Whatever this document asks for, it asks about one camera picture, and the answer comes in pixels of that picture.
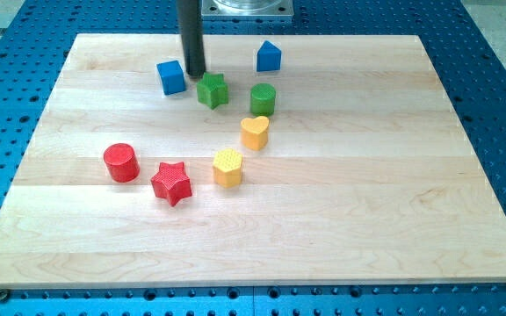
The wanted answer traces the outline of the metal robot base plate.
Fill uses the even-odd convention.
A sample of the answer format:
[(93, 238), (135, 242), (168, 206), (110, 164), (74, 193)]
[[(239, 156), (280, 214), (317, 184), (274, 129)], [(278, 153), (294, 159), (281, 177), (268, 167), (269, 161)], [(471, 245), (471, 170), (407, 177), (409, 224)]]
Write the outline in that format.
[(204, 20), (291, 20), (293, 0), (202, 0)]

